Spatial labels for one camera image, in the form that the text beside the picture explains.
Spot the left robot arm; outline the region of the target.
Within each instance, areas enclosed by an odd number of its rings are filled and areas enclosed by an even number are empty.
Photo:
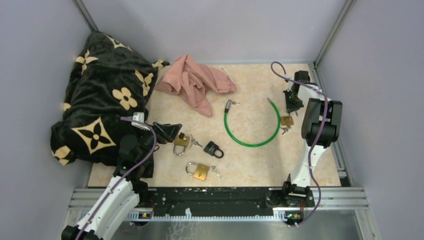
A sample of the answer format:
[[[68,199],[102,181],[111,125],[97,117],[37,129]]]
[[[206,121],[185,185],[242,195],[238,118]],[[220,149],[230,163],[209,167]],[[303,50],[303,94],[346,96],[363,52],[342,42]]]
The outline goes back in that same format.
[[[140,180],[146,171],[145,162],[153,156],[157,144],[172,143],[183,127],[181,123],[146,124],[129,117],[121,120],[141,125],[150,135],[127,134],[121,138],[118,165],[108,186],[76,225],[63,229],[63,240],[110,240],[133,208],[150,201],[148,184]]]

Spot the black-headed key bunch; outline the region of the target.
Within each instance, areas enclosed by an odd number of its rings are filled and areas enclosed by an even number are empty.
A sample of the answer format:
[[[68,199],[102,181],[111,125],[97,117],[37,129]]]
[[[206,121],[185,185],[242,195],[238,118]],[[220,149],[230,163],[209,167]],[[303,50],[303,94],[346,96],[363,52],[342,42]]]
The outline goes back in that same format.
[[[179,135],[178,135],[178,140],[179,141],[185,141],[186,140],[185,137],[186,137],[185,134],[183,132],[180,132]]]

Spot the brass padlock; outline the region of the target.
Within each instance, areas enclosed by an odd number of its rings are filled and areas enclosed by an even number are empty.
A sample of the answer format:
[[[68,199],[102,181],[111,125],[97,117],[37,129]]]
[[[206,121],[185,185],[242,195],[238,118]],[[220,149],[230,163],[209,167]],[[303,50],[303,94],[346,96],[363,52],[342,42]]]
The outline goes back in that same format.
[[[281,121],[280,129],[282,129],[281,135],[284,135],[292,128],[292,126],[294,125],[294,120],[293,120],[293,117],[291,116],[291,113],[289,112],[286,115],[282,115],[280,117],[280,121]]]
[[[195,179],[205,181],[209,172],[213,172],[220,179],[223,178],[219,169],[210,163],[203,164],[197,162],[189,162],[185,166],[185,171],[188,175],[192,176]]]
[[[173,154],[176,156],[182,156],[187,148],[191,148],[192,146],[202,147],[192,134],[185,134],[185,141],[178,140],[178,136],[179,134],[173,141]]]

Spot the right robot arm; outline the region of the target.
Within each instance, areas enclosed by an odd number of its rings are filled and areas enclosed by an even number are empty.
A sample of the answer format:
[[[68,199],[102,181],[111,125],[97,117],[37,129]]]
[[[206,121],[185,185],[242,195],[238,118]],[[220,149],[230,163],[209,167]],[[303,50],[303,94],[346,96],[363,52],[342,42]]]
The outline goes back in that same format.
[[[294,83],[284,92],[290,111],[306,107],[301,125],[303,148],[294,170],[283,184],[281,199],[284,204],[314,206],[311,183],[314,170],[325,151],[340,135],[343,103],[325,97],[313,82],[308,71],[294,74]]]

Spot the black padlock with keys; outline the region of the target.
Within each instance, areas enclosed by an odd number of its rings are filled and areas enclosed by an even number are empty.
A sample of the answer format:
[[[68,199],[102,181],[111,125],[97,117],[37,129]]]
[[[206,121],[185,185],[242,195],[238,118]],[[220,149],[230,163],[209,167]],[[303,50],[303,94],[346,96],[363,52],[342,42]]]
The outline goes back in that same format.
[[[224,157],[224,152],[220,149],[220,147],[214,143],[213,141],[210,141],[204,148],[203,151],[207,153],[208,155],[215,157],[217,159],[222,159]]]

